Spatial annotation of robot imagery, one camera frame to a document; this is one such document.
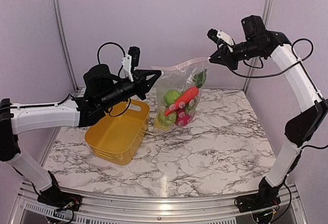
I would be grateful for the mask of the green apple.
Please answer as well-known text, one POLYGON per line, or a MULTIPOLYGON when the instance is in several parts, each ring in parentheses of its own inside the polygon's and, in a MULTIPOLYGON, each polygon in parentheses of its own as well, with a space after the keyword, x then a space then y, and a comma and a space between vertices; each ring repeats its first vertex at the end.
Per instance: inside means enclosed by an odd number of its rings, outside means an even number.
POLYGON ((163 99, 165 104, 170 106, 171 104, 174 104, 179 97, 181 97, 181 93, 176 89, 171 89, 166 92, 163 99))

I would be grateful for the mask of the clear zip top bag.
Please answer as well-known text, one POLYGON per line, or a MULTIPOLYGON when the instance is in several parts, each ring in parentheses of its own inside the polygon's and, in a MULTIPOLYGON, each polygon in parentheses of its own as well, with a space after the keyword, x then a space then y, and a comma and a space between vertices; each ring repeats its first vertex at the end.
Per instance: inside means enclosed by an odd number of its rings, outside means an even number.
POLYGON ((185 127, 193 121, 209 67, 207 57, 170 67, 152 66, 152 69, 161 71, 161 77, 155 83, 157 115, 154 132, 185 127))

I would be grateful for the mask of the orange carrot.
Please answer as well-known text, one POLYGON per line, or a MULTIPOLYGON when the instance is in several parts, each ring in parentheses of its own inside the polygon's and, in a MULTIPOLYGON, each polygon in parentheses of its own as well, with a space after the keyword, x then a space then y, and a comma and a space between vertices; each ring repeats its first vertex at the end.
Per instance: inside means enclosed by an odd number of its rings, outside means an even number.
POLYGON ((197 87, 191 87, 186 90, 173 104, 171 104, 165 111, 165 116, 169 116, 171 113, 178 109, 182 109, 192 101, 199 94, 197 87))

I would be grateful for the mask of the red apple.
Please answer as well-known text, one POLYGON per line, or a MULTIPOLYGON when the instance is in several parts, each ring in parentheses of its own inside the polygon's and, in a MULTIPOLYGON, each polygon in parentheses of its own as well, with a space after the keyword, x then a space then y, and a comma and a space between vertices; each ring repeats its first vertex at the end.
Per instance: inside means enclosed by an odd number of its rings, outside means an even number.
POLYGON ((193 118, 193 111, 185 111, 184 109, 179 109, 176 111, 176 121, 175 125, 178 127, 184 127, 189 124, 193 118))

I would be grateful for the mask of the green grape bunch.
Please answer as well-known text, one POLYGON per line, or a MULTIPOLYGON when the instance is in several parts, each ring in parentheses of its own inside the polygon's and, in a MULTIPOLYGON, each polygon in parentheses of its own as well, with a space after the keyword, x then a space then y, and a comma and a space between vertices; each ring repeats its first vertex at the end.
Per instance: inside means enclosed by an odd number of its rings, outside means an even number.
POLYGON ((186 104, 184 111, 187 115, 192 116, 195 113, 196 107, 198 105, 197 99, 192 99, 189 103, 186 104))

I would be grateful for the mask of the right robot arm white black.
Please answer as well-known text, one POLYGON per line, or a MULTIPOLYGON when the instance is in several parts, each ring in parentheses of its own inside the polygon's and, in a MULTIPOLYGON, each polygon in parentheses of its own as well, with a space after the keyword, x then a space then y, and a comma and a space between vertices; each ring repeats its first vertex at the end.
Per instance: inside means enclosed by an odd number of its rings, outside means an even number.
POLYGON ((280 72, 265 75, 265 78, 285 75, 298 101, 300 114, 285 125, 287 142, 280 150, 273 167, 259 183, 255 194, 237 197, 238 206, 249 203, 264 208, 278 195, 287 175, 292 172, 301 158, 314 132, 327 115, 327 99, 314 84, 305 66, 304 59, 297 56, 294 44, 282 32, 268 30, 258 15, 250 15, 241 20, 245 41, 238 44, 221 30, 210 29, 208 38, 217 50, 209 57, 209 62, 226 66, 233 74, 237 73, 240 61, 251 58, 272 59, 280 72))

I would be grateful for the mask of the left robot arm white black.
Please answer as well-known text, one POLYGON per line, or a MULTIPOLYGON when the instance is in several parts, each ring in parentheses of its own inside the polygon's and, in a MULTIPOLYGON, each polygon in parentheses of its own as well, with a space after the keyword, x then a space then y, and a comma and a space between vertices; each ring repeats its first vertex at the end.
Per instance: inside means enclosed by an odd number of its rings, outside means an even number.
POLYGON ((18 145, 18 135, 24 132, 56 127, 89 127, 100 121, 110 108, 136 95, 144 100, 160 78, 159 70, 133 70, 120 78, 108 65, 93 66, 83 78, 83 97, 67 97, 59 103, 21 105, 10 99, 1 100, 1 161, 11 165, 31 181, 40 197, 61 206, 65 193, 54 175, 46 171, 18 145))

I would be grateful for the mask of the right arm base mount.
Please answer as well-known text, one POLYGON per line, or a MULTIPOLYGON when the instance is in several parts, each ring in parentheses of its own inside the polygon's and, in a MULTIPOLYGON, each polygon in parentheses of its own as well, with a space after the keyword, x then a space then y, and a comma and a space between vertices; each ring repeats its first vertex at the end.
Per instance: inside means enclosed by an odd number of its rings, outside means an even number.
POLYGON ((239 209, 240 213, 269 208, 280 203, 281 200, 278 195, 261 198, 258 193, 238 196, 234 200, 234 205, 239 209))

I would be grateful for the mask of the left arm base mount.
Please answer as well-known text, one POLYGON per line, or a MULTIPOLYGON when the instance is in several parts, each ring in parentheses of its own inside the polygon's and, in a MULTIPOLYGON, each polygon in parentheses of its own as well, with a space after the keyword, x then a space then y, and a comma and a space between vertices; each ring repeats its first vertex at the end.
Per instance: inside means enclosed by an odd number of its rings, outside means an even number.
POLYGON ((68 192, 60 192, 59 194, 52 196, 46 196, 42 194, 37 198, 37 201, 46 205, 57 207, 60 210, 64 210, 64 206, 72 202, 74 205, 70 207, 70 209, 75 212, 80 208, 82 196, 68 192))

